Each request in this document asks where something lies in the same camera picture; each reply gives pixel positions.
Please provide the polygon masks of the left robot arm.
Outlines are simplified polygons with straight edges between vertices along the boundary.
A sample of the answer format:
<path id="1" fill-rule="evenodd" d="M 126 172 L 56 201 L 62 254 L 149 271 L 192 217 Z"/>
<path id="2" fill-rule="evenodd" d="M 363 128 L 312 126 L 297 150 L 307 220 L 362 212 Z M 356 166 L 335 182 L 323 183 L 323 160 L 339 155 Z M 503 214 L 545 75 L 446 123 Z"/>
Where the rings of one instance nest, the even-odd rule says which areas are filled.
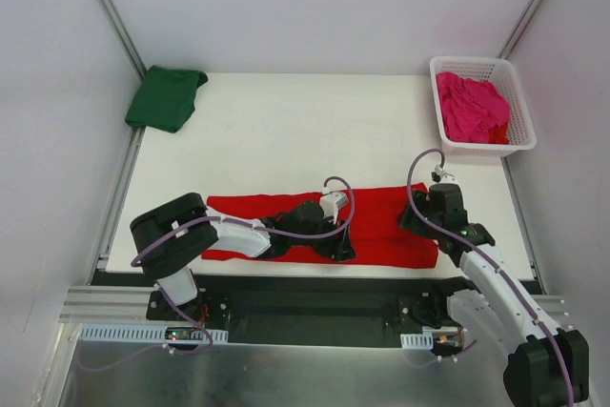
<path id="1" fill-rule="evenodd" d="M 190 320 L 200 313 L 202 298 L 189 264 L 209 250 L 274 259 L 294 247 L 310 247 L 333 262 L 355 259 L 350 238 L 354 214 L 339 219 L 348 203 L 346 193 L 330 192 L 288 212 L 247 219 L 224 214 L 206 205 L 200 194 L 187 193 L 132 221 L 137 256 L 131 265 L 166 293 L 178 318 Z"/>

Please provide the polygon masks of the red t shirt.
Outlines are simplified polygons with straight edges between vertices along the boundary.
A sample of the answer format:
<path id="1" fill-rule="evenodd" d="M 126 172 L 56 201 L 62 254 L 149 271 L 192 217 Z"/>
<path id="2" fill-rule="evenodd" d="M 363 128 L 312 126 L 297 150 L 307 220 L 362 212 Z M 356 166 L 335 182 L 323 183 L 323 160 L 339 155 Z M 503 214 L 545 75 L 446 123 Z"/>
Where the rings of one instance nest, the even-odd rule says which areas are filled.
<path id="1" fill-rule="evenodd" d="M 408 203 L 405 186 L 355 189 L 356 214 L 350 238 L 356 258 L 349 265 L 406 269 L 433 269 L 438 249 L 434 241 L 403 230 L 399 216 Z M 224 214 L 262 218 L 288 212 L 306 201 L 317 201 L 320 192 L 209 196 L 206 205 Z"/>

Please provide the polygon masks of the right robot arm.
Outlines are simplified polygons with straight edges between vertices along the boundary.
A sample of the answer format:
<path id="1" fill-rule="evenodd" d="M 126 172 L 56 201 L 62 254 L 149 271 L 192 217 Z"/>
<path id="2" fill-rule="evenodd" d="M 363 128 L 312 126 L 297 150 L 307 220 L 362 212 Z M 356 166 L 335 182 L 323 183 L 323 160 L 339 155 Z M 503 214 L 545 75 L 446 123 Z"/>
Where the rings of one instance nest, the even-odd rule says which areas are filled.
<path id="1" fill-rule="evenodd" d="M 575 406 L 588 400 L 589 345 L 564 330 L 508 268 L 487 229 L 468 219 L 461 188 L 437 183 L 409 191 L 401 228 L 434 240 L 464 273 L 463 287 L 433 297 L 429 317 L 486 336 L 506 359 L 502 379 L 515 406 Z"/>

